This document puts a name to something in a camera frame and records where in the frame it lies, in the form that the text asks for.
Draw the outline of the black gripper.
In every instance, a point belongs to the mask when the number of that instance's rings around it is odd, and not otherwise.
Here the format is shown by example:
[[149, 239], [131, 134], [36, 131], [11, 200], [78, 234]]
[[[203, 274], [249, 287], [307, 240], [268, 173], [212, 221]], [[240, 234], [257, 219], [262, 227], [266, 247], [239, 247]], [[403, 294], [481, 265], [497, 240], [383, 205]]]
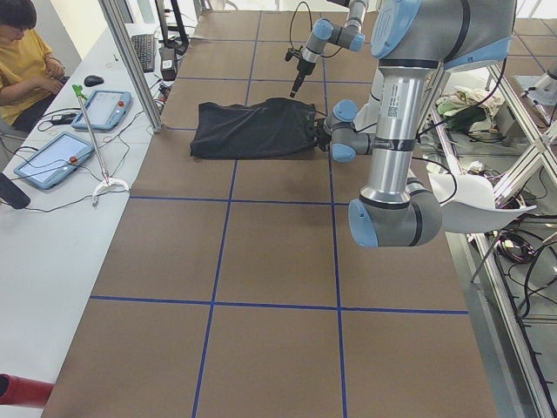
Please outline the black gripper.
[[298, 93], [299, 88], [303, 84], [305, 77], [312, 75], [315, 65], [316, 65], [315, 62], [307, 61], [304, 58], [299, 57], [299, 62], [297, 65], [298, 75], [296, 76], [291, 88], [291, 92], [290, 92], [291, 98], [296, 97], [296, 94]]
[[314, 138], [315, 138], [315, 145], [322, 152], [330, 151], [330, 144], [332, 141], [332, 137], [329, 133], [325, 131], [325, 128], [322, 125], [314, 126]]

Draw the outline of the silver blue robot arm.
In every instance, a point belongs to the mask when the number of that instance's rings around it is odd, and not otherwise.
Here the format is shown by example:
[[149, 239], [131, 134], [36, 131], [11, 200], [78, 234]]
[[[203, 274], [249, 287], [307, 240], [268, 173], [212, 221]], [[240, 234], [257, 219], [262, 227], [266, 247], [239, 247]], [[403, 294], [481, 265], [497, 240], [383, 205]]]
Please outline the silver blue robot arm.
[[366, 37], [362, 33], [362, 26], [369, 2], [350, 0], [333, 1], [333, 3], [348, 9], [345, 23], [340, 26], [332, 23], [327, 18], [318, 19], [312, 26], [312, 31], [305, 44], [299, 48], [291, 46], [285, 54], [286, 62], [293, 58], [298, 60], [298, 73], [291, 88], [290, 98], [295, 98], [305, 78], [312, 75], [318, 58], [322, 56], [328, 44], [336, 45], [340, 49], [359, 51], [365, 42]]
[[324, 122], [337, 161], [371, 158], [370, 174], [348, 208], [354, 241], [363, 247], [419, 246], [442, 225], [434, 194], [410, 176], [426, 79], [437, 69], [462, 71], [494, 64], [509, 52], [514, 1], [380, 1], [371, 53], [383, 78], [374, 134], [353, 120], [368, 116], [351, 100]]

